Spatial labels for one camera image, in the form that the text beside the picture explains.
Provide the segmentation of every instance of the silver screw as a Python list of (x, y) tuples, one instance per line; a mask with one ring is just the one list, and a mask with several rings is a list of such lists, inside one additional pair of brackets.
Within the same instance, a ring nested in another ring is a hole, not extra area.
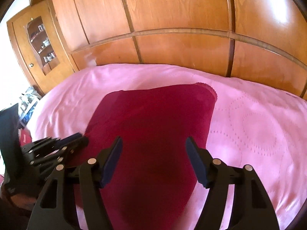
[(220, 165), (222, 163), (222, 161), (218, 158), (214, 158), (212, 161), (215, 165)]
[(63, 164), (59, 164), (58, 166), (56, 166), (57, 171), (61, 171), (63, 168), (64, 168)]
[(247, 171), (252, 171), (252, 170), (253, 170), (253, 167), (252, 167), (251, 165), (247, 164), (247, 165), (245, 165), (245, 169), (246, 169)]
[(95, 164), (96, 163), (96, 159), (95, 158), (91, 158), (87, 161), (88, 164)]

